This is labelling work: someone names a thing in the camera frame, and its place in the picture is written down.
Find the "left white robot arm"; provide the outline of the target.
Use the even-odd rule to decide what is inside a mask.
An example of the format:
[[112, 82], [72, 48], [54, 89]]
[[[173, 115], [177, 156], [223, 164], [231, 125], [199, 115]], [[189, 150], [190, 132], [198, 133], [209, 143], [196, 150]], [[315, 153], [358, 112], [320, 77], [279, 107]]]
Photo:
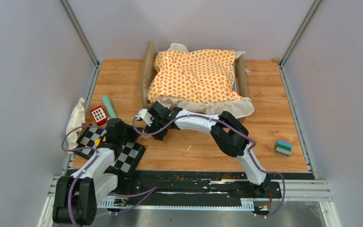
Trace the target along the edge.
[[97, 205], [106, 195], [125, 192], [126, 183], [120, 175], [106, 171], [127, 139], [125, 123], [119, 118], [109, 119], [105, 137], [103, 145], [94, 149], [94, 154], [82, 168], [57, 181], [52, 211], [54, 223], [89, 226], [96, 217]]

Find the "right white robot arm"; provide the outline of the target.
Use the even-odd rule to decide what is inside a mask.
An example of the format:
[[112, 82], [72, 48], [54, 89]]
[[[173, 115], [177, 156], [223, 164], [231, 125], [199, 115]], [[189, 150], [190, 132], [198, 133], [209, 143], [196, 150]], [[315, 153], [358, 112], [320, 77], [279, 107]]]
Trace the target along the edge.
[[256, 142], [230, 112], [208, 115], [179, 107], [169, 109], [155, 102], [151, 108], [139, 110], [132, 120], [134, 128], [137, 121], [143, 121], [146, 126], [142, 131], [136, 132], [141, 136], [152, 136], [156, 140], [163, 140], [170, 129], [192, 130], [211, 135], [219, 149], [235, 158], [243, 168], [248, 182], [251, 183], [253, 195], [261, 198], [269, 193], [271, 179], [253, 152]]

